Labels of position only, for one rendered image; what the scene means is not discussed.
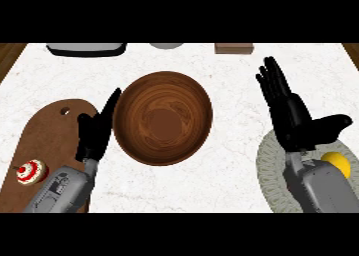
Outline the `grey round object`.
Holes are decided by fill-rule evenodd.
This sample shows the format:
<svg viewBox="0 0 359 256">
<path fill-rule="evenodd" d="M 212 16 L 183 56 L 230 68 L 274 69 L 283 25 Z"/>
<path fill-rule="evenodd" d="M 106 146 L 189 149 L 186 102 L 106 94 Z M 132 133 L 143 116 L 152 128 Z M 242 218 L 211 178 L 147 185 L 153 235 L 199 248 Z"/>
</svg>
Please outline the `grey round object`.
<svg viewBox="0 0 359 256">
<path fill-rule="evenodd" d="M 175 49 L 183 46 L 184 43 L 150 43 L 158 49 Z"/>
</svg>

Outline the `red and white cupcake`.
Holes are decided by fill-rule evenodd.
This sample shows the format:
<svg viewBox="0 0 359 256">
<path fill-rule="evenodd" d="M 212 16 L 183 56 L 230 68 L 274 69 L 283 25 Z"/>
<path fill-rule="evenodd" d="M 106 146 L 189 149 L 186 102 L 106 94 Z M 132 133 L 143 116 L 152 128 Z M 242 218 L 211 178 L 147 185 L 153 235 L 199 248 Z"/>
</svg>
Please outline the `red and white cupcake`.
<svg viewBox="0 0 359 256">
<path fill-rule="evenodd" d="M 17 170 L 17 182 L 23 186 L 32 186 L 36 183 L 42 182 L 50 174 L 50 167 L 47 163 L 33 159 L 29 160 Z"/>
</svg>

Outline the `brown wooden cutting board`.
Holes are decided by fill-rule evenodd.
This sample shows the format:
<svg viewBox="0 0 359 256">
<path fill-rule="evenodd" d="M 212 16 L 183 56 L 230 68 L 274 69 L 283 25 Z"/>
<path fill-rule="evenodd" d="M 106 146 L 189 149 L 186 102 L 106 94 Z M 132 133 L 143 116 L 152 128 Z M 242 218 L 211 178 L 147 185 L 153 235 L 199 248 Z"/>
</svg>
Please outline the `brown wooden cutting board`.
<svg viewBox="0 0 359 256">
<path fill-rule="evenodd" d="M 33 199 L 42 182 L 25 186 L 17 181 L 17 169 L 31 160 L 45 162 L 50 172 L 67 165 L 84 171 L 76 157 L 79 144 L 78 116 L 97 114 L 94 105 L 82 99 L 60 100 L 47 105 L 31 118 L 16 148 L 0 188 L 0 213 L 20 213 Z"/>
</svg>

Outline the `yellow bell pepper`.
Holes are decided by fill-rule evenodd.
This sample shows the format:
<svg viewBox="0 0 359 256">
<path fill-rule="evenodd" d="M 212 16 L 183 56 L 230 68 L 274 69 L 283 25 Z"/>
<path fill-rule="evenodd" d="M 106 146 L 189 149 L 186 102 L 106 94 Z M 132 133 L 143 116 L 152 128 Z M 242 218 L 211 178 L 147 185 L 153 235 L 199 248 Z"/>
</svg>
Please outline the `yellow bell pepper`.
<svg viewBox="0 0 359 256">
<path fill-rule="evenodd" d="M 321 160 L 330 162 L 338 167 L 347 178 L 351 177 L 351 162 L 341 152 L 327 152 Z"/>
</svg>

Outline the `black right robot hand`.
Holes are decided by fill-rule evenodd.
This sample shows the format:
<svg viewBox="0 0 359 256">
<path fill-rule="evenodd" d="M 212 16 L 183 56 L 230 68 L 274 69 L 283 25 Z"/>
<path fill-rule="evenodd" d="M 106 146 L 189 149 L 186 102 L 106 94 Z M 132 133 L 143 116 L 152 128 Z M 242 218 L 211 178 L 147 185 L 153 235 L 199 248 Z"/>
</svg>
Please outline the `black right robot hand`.
<svg viewBox="0 0 359 256">
<path fill-rule="evenodd" d="M 335 143 L 354 121 L 345 114 L 314 119 L 301 96 L 292 92 L 286 75 L 273 56 L 264 58 L 256 80 L 270 107 L 279 143 L 287 152 L 313 151 Z"/>
</svg>

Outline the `black and grey appliance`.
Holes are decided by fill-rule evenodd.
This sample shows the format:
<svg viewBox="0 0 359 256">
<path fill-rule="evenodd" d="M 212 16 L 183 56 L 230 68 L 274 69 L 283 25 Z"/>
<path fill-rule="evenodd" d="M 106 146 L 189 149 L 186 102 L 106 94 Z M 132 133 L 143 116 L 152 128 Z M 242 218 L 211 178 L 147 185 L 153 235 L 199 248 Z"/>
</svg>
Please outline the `black and grey appliance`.
<svg viewBox="0 0 359 256">
<path fill-rule="evenodd" d="M 127 51 L 127 43 L 48 43 L 47 48 L 57 56 L 113 57 Z"/>
</svg>

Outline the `brown wooden bowl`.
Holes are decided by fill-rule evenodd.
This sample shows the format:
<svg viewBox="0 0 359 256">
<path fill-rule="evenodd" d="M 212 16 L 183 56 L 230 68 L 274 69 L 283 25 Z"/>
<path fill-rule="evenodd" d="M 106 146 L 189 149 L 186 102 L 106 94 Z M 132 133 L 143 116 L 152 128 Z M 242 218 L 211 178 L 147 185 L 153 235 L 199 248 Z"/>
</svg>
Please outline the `brown wooden bowl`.
<svg viewBox="0 0 359 256">
<path fill-rule="evenodd" d="M 186 74 L 160 71 L 125 89 L 115 112 L 115 136 L 141 163 L 168 166 L 189 159 L 208 139 L 212 101 Z"/>
</svg>

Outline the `grey woven round placemat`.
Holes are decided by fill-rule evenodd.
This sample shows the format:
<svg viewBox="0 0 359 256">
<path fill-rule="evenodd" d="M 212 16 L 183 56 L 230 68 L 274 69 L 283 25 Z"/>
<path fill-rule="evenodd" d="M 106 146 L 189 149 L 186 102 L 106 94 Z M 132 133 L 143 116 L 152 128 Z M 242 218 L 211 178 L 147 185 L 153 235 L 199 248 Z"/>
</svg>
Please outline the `grey woven round placemat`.
<svg viewBox="0 0 359 256">
<path fill-rule="evenodd" d="M 338 140 L 332 144 L 321 144 L 316 151 L 308 151 L 304 160 L 320 160 L 329 152 L 339 152 L 351 163 L 351 177 L 348 178 L 354 192 L 359 199 L 359 159 L 349 147 Z M 283 176 L 286 169 L 286 151 L 277 141 L 276 132 L 270 131 L 264 136 L 259 145 L 256 158 L 258 178 L 262 193 L 276 213 L 302 213 L 302 207 L 287 189 L 287 183 Z"/>
</svg>

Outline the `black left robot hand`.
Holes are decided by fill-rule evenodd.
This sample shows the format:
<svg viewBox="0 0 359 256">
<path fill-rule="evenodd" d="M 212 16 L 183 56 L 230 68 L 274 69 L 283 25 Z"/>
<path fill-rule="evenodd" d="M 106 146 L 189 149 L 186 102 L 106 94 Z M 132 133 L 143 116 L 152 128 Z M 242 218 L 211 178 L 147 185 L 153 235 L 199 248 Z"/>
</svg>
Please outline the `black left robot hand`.
<svg viewBox="0 0 359 256">
<path fill-rule="evenodd" d="M 107 100 L 104 109 L 94 116 L 82 113 L 78 116 L 79 123 L 79 145 L 76 160 L 84 162 L 87 159 L 101 160 L 109 147 L 113 129 L 113 114 L 122 89 L 118 88 Z"/>
</svg>

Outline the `brown wooden block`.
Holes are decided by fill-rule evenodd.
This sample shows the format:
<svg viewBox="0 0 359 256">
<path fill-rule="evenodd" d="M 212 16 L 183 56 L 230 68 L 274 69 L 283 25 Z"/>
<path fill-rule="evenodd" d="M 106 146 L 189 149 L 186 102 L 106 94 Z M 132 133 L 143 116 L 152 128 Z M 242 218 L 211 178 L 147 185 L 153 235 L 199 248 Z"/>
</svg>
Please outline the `brown wooden block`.
<svg viewBox="0 0 359 256">
<path fill-rule="evenodd" d="M 252 43 L 217 43 L 215 52 L 218 54 L 252 54 L 255 46 Z"/>
</svg>

